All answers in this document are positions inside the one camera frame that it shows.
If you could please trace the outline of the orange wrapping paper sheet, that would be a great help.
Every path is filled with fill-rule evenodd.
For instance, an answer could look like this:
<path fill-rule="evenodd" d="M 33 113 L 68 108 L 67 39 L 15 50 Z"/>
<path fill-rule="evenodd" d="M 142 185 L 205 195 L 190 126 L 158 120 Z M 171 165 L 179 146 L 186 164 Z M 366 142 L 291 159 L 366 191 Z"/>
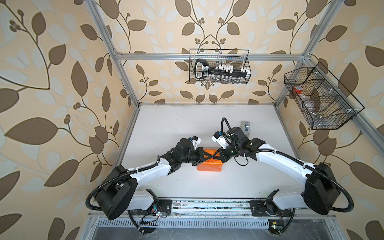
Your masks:
<path fill-rule="evenodd" d="M 197 165 L 197 170 L 203 171 L 203 172 L 221 172 L 222 166 L 223 166 L 222 162 L 218 165 L 210 165 L 208 164 L 208 162 L 206 162 L 206 164 Z"/>

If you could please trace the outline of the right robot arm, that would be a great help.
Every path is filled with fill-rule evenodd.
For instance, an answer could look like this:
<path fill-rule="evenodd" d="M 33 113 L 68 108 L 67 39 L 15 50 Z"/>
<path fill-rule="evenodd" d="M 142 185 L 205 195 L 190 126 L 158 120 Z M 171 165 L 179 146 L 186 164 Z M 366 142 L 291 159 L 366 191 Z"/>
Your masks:
<path fill-rule="evenodd" d="M 249 139 L 239 127 L 215 132 L 213 141 L 221 146 L 222 160 L 244 157 L 267 164 L 290 176 L 300 184 L 291 190 L 274 190 L 265 200 L 265 208 L 274 216 L 280 210 L 308 208 L 327 215 L 341 190 L 328 165 L 314 165 L 280 152 L 258 138 Z"/>

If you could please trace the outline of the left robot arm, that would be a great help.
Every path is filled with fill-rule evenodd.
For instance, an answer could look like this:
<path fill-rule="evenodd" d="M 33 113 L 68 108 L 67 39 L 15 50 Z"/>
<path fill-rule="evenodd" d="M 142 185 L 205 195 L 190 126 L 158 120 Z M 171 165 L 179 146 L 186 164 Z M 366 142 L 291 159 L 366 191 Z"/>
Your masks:
<path fill-rule="evenodd" d="M 193 139 L 181 139 L 177 145 L 158 156 L 152 163 L 135 169 L 115 167 L 101 185 L 96 187 L 86 199 L 86 207 L 102 211 L 108 220 L 114 220 L 127 210 L 148 211 L 158 202 L 158 197 L 150 189 L 138 191 L 141 186 L 179 170 L 183 163 L 198 166 L 208 160 L 219 160 L 219 150 L 204 150 L 195 147 Z"/>

